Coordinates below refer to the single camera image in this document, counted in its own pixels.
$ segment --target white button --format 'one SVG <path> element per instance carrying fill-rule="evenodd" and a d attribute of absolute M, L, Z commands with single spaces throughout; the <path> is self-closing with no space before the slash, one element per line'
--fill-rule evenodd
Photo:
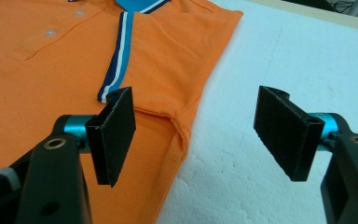
<path fill-rule="evenodd" d="M 46 32 L 45 32 L 45 36 L 47 36 L 47 37 L 53 37 L 56 34 L 57 34 L 57 31 L 54 29 L 46 30 Z"/>
<path fill-rule="evenodd" d="M 79 9 L 75 12 L 75 15 L 77 17 L 84 17 L 84 16 L 86 16 L 86 12 L 84 10 Z"/>

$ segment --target blue and white collar trim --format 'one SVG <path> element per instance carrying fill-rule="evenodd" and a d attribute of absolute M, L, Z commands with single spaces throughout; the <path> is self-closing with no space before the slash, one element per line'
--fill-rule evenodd
<path fill-rule="evenodd" d="M 130 58 L 133 13 L 123 12 L 118 26 L 117 46 L 98 92 L 98 101 L 106 104 L 106 95 L 120 88 Z"/>
<path fill-rule="evenodd" d="M 116 0 L 128 12 L 141 12 L 148 14 L 162 7 L 169 0 Z"/>

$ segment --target orange fabric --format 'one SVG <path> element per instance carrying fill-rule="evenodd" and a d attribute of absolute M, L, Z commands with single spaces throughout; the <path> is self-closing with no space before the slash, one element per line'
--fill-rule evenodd
<path fill-rule="evenodd" d="M 121 11 L 107 0 L 0 1 L 0 168 L 48 136 L 60 115 L 102 110 L 96 94 Z M 203 85 L 240 17 L 205 0 L 135 14 L 122 86 L 132 86 L 137 130 L 117 184 L 98 186 L 90 155 L 81 156 L 95 223 L 156 221 L 186 157 Z"/>

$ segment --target white table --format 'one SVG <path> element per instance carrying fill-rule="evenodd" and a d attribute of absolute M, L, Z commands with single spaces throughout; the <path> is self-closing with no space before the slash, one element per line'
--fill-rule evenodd
<path fill-rule="evenodd" d="M 188 156 L 158 223 L 325 223 L 330 153 L 291 182 L 253 129 L 259 85 L 358 132 L 358 18 L 281 1 L 214 0 L 244 11 L 204 89 Z"/>

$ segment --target black cable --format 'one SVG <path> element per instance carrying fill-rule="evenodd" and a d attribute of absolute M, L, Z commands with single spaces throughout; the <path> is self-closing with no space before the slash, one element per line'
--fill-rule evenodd
<path fill-rule="evenodd" d="M 332 7 L 335 10 L 335 12 L 338 12 L 341 14 L 352 6 L 353 6 L 353 2 L 348 2 L 348 1 L 337 1 L 337 2 L 335 2 L 335 4 L 332 4 Z M 345 8 L 343 10 L 338 10 L 338 7 L 345 7 Z"/>

